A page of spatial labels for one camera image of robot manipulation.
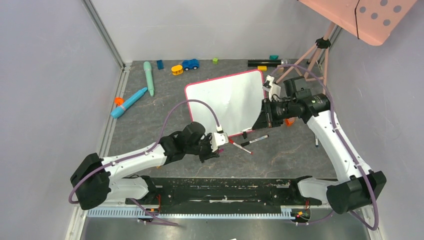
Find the pink framed whiteboard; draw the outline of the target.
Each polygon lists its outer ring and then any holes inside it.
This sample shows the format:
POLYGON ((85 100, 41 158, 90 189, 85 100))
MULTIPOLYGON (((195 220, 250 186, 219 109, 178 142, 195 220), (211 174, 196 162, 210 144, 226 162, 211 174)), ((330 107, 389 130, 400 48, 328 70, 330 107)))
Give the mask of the pink framed whiteboard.
POLYGON ((224 132, 234 137, 251 128, 259 117, 265 98, 263 83, 262 72, 250 70, 190 83, 184 93, 188 100, 208 104, 224 132))

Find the blue whiteboard marker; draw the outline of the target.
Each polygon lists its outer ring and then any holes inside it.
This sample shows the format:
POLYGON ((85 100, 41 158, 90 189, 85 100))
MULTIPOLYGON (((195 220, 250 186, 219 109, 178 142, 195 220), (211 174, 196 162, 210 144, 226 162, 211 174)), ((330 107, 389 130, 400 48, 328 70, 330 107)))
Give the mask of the blue whiteboard marker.
POLYGON ((315 146, 318 148, 319 147, 319 139, 316 135, 314 135, 314 142, 315 142, 315 146))

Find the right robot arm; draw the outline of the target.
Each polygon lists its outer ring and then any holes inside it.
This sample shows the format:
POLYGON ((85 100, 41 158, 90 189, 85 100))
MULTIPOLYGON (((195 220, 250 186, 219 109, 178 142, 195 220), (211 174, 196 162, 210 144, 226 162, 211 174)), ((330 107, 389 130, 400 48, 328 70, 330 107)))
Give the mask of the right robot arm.
POLYGON ((297 178, 288 191, 289 199, 295 204, 316 199, 328 203, 337 214, 375 205, 387 178, 382 171, 373 171, 347 139, 330 97, 323 93, 313 95, 302 76, 285 80, 284 87, 287 96, 281 97, 275 78, 266 77, 262 88, 268 98, 262 100, 252 129, 276 128, 287 119, 301 119, 324 148, 337 177, 336 181, 312 176, 297 178))

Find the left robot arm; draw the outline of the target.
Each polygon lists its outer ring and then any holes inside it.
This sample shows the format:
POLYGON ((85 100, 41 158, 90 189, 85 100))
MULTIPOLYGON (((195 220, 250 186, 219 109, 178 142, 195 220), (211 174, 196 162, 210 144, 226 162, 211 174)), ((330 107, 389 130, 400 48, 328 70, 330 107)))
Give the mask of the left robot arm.
POLYGON ((161 167, 182 160, 186 155, 198 156, 201 162, 217 158, 220 147, 229 142, 221 126, 206 133, 199 122, 191 122, 183 130, 162 136, 147 147, 116 156, 87 155, 70 177, 71 204, 91 210, 107 201, 123 199, 153 203, 157 190, 148 176, 131 178, 145 169, 161 167))

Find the red whiteboard marker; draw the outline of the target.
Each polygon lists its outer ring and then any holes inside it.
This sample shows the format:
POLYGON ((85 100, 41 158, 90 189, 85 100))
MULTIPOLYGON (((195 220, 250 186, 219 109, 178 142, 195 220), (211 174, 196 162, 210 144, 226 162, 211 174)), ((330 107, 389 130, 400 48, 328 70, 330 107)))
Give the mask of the red whiteboard marker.
POLYGON ((239 148, 239 149, 241 149, 241 150, 243 150, 243 151, 245 151, 245 152, 249 153, 250 155, 252 155, 252 154, 253 154, 251 151, 247 150, 246 148, 244 148, 244 147, 243 147, 243 146, 241 146, 240 144, 238 144, 238 143, 234 142, 232 139, 229 139, 228 141, 229 141, 229 143, 230 143, 230 144, 232 144, 232 145, 234 145, 235 147, 237 147, 237 148, 239 148))

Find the orange semicircle toy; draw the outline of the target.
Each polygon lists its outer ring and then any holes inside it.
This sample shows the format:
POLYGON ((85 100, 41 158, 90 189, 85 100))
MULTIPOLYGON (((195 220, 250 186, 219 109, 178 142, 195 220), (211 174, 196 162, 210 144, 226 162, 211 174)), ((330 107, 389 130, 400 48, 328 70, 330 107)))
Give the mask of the orange semicircle toy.
POLYGON ((292 126, 294 123, 295 123, 295 121, 296 121, 296 119, 295 118, 287 118, 287 119, 285 119, 284 120, 284 122, 285 122, 285 124, 288 126, 288 127, 290 127, 290 126, 292 126))

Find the black rainbow marker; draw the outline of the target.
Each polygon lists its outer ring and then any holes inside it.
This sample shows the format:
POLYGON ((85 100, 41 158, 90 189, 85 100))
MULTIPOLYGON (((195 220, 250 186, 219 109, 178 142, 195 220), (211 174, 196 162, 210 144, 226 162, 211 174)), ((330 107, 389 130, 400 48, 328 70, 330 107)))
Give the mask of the black rainbow marker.
POLYGON ((261 136, 261 137, 258 137, 258 138, 255 138, 255 139, 252 139, 252 140, 249 140, 249 141, 243 142, 243 143, 241 143, 240 145, 241 145, 242 147, 244 147, 244 146, 250 145, 250 144, 252 144, 252 143, 255 143, 255 142, 258 142, 258 141, 261 141, 261 140, 267 139, 268 137, 269 137, 269 135, 267 134, 267 135, 264 135, 264 136, 261 136))

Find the yellow oval toy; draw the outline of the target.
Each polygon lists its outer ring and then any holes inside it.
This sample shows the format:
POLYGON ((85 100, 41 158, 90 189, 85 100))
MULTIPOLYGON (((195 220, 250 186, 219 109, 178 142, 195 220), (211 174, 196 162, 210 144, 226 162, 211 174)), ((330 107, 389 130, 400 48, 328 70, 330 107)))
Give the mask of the yellow oval toy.
POLYGON ((183 72, 184 72, 184 68, 183 68, 183 66, 182 66, 181 64, 174 65, 174 66, 171 68, 171 73, 172 73, 174 76, 180 75, 180 74, 182 74, 183 72))

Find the pink tripod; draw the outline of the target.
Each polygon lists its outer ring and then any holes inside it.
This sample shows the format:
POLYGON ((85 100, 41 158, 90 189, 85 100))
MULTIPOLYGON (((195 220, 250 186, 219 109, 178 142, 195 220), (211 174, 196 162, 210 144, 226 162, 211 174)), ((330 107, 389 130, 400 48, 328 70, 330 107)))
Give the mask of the pink tripod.
POLYGON ((302 60, 304 60, 306 57, 311 55, 311 57, 306 62, 307 66, 308 66, 307 69, 311 70, 313 68, 314 64, 317 62, 318 57, 321 55, 322 51, 325 50, 326 52, 328 52, 328 48, 331 46, 329 37, 330 37, 331 33, 333 32, 335 26, 336 26, 336 24, 331 21, 330 25, 329 25, 328 29, 326 30, 325 34, 323 35, 323 37, 317 39, 315 41, 315 44, 301 58, 299 58, 294 64, 299 65, 299 63, 302 60))

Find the blue toy crayon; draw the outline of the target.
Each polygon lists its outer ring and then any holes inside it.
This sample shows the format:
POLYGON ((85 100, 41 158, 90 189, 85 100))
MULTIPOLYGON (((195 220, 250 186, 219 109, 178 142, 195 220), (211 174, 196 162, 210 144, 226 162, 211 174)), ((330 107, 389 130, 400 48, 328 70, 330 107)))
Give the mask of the blue toy crayon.
POLYGON ((135 102, 137 102, 146 92, 148 91, 147 87, 144 87, 140 90, 138 90, 136 93, 134 93, 131 97, 125 100, 125 102, 120 105, 116 106, 110 113, 112 118, 117 119, 121 115, 124 114, 124 112, 130 108, 135 102))

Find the dark blue block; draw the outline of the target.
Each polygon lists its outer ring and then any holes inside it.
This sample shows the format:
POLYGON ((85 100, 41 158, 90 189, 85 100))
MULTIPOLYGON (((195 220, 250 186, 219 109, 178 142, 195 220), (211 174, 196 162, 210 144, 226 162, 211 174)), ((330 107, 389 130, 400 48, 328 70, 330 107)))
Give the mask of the dark blue block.
POLYGON ((162 60, 157 60, 156 61, 156 65, 157 65, 157 68, 159 69, 159 70, 163 70, 165 67, 164 67, 164 63, 163 63, 163 61, 162 60))

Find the orange small toy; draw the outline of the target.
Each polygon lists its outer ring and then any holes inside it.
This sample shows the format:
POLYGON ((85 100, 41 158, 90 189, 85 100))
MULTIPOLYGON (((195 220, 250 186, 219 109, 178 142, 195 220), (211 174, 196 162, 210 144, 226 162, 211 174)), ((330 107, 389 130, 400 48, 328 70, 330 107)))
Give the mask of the orange small toy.
POLYGON ((117 106, 121 106, 124 102, 125 102, 125 100, 124 100, 122 97, 116 97, 116 98, 114 99, 114 103, 115 103, 117 106))

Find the mint green toy stick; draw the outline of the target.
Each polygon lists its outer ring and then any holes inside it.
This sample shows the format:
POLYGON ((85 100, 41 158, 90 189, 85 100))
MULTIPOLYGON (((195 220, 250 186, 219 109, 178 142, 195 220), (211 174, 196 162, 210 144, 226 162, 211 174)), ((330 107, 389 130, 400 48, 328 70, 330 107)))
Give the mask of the mint green toy stick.
POLYGON ((155 95, 155 88, 154 88, 154 81, 153 81, 153 74, 152 74, 152 65, 149 61, 145 61, 143 63, 143 70, 145 73, 145 79, 147 83, 147 90, 151 97, 155 95))

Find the pink perforated panel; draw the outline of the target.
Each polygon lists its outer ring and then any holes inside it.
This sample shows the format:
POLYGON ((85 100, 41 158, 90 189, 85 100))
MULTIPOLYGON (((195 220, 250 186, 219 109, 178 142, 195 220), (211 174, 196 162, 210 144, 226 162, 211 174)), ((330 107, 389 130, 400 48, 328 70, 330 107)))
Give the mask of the pink perforated panel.
POLYGON ((300 0, 335 25, 381 46, 417 0, 300 0))

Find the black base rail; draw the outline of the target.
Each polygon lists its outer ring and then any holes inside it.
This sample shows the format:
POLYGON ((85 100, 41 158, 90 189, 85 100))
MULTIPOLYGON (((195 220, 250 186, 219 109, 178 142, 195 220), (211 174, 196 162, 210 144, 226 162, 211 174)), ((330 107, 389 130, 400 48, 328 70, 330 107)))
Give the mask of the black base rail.
POLYGON ((320 206, 296 193, 290 178, 188 178, 130 176, 154 186, 139 204, 158 205, 162 214, 276 214, 281 206, 320 206))

